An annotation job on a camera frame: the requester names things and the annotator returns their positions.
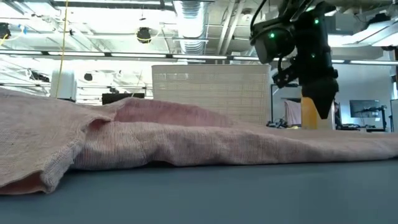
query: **whiteboard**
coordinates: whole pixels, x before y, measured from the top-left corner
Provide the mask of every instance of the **whiteboard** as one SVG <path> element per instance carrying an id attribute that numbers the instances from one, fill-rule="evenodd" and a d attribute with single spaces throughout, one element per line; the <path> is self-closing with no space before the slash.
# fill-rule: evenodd
<path id="1" fill-rule="evenodd" d="M 398 133 L 398 100 L 391 100 L 391 115 L 394 132 Z"/>

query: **black cable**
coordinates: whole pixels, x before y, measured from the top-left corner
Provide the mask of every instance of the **black cable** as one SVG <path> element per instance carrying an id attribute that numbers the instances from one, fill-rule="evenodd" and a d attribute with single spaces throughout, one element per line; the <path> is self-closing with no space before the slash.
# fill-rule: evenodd
<path id="1" fill-rule="evenodd" d="M 259 7 L 256 10 L 256 12 L 254 13 L 253 18 L 251 19 L 251 22 L 250 22 L 250 31 L 253 31 L 254 21 L 256 20 L 256 17 L 259 15 L 259 13 L 262 10 L 262 7 L 264 7 L 266 2 L 267 2 L 267 0 L 262 0 L 262 2 L 260 3 Z"/>

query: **ribbed fabric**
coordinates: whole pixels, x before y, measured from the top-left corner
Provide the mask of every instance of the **ribbed fabric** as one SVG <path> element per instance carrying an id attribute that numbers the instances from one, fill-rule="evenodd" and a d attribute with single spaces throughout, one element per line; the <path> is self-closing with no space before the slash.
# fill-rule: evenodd
<path id="1" fill-rule="evenodd" d="M 271 129 L 196 106 L 127 98 L 106 106 L 0 90 L 0 194 L 55 190 L 68 168 L 365 161 L 398 135 Z"/>

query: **ceiling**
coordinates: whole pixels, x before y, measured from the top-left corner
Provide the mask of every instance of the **ceiling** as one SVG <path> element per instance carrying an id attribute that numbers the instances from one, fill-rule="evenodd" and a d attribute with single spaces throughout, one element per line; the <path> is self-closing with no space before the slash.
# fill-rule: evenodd
<path id="1" fill-rule="evenodd" d="M 203 33 L 197 34 L 201 24 L 197 20 L 186 19 L 177 14 L 171 1 L 129 1 L 129 0 L 70 0 L 67 8 L 65 50 L 74 52 L 145 52 L 186 54 L 192 50 L 192 42 L 204 48 L 202 54 L 240 54 L 251 52 L 249 45 L 249 23 L 261 0 L 242 0 L 241 6 L 235 4 L 232 17 L 228 22 L 232 0 L 204 0 L 201 2 Z M 388 0 L 334 0 L 328 1 L 338 6 L 336 26 L 354 32 L 363 26 L 363 19 L 374 15 L 379 9 L 389 9 Z M 263 8 L 259 18 L 271 19 L 277 16 L 280 0 L 270 0 Z M 0 1 L 0 22 L 10 24 L 11 39 L 6 40 L 0 49 L 6 50 L 39 50 L 61 51 L 66 1 L 26 0 Z M 137 39 L 140 27 L 149 27 L 152 36 L 149 44 L 142 44 Z M 220 37 L 224 40 L 220 47 Z M 375 47 L 336 47 L 334 58 L 363 57 L 377 58 L 382 51 Z M 42 83 L 31 80 L 27 69 L 39 72 L 51 78 L 52 71 L 59 68 L 59 59 L 37 57 L 10 57 L 2 55 L 0 61 L 0 83 Z M 78 85 L 152 85 L 151 66 L 159 64 L 187 64 L 187 62 L 151 62 L 128 60 L 82 60 L 67 58 L 63 66 L 75 71 Z M 84 74 L 91 72 L 93 81 L 84 80 Z M 48 95 L 48 88 L 42 87 L 8 87 L 38 95 Z M 137 92 L 132 88 L 120 88 L 127 92 Z M 84 88 L 78 90 L 81 102 L 100 103 L 102 93 L 107 88 Z"/>

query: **blue-gray tabletop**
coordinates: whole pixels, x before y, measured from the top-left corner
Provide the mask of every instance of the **blue-gray tabletop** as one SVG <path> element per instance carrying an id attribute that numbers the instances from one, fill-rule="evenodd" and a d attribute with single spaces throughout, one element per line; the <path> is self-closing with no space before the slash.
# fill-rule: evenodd
<path id="1" fill-rule="evenodd" d="M 398 160 L 69 172 L 0 197 L 4 224 L 398 223 Z"/>

